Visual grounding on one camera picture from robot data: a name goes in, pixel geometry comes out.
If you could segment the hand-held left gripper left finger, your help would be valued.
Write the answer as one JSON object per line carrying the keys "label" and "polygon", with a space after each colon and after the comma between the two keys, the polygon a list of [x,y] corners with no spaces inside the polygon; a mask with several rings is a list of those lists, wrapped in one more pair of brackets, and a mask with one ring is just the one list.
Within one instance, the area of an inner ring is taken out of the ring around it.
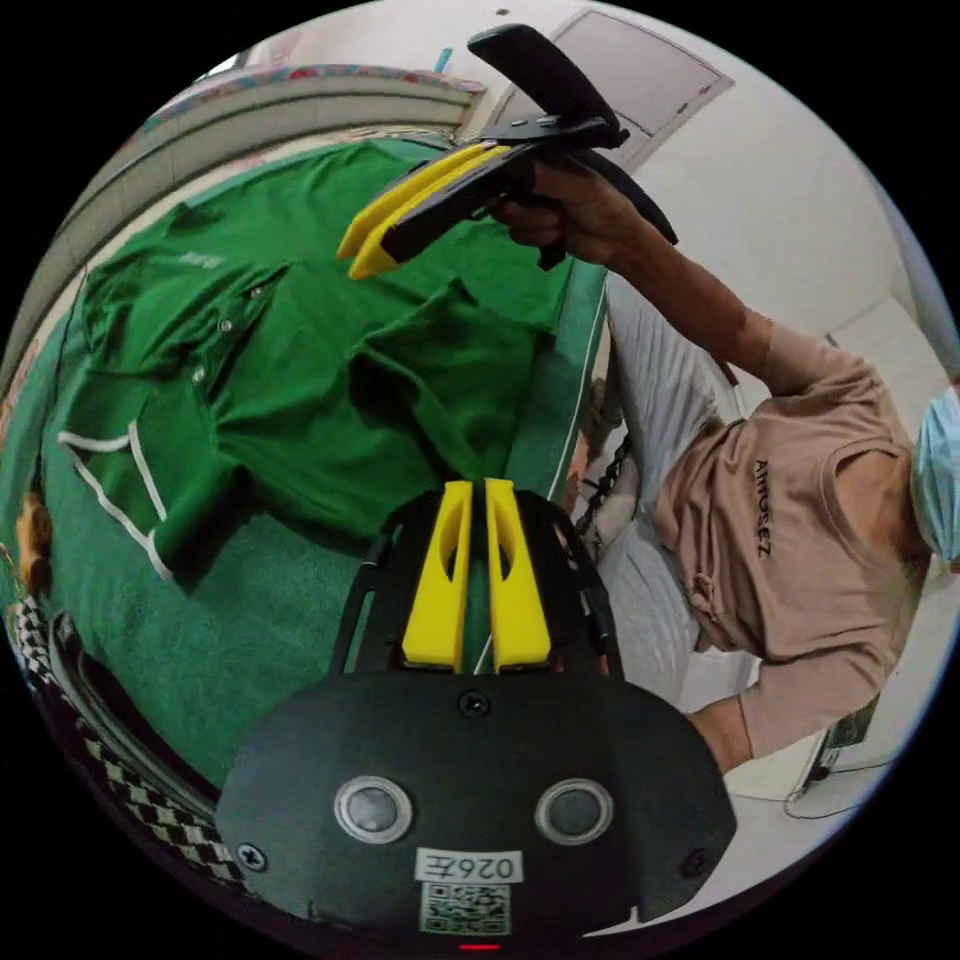
{"label": "hand-held left gripper left finger", "polygon": [[445,485],[427,541],[401,649],[416,668],[459,671],[468,596],[473,484]]}

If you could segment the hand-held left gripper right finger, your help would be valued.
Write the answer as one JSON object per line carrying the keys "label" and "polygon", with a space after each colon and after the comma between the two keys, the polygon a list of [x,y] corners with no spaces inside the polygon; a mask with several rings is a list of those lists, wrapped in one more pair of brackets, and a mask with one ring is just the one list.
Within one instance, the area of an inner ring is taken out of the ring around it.
{"label": "hand-held left gripper right finger", "polygon": [[494,670],[540,669],[552,643],[514,485],[488,478],[484,491]]}

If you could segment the person's right hand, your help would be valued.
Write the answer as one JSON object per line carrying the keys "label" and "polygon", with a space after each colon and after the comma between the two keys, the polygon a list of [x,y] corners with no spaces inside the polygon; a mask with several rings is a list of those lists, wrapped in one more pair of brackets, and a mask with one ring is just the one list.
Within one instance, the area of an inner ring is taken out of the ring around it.
{"label": "person's right hand", "polygon": [[503,200],[492,216],[517,243],[561,241],[574,257],[617,272],[638,255],[674,249],[629,200],[599,174],[576,163],[535,160],[535,200]]}

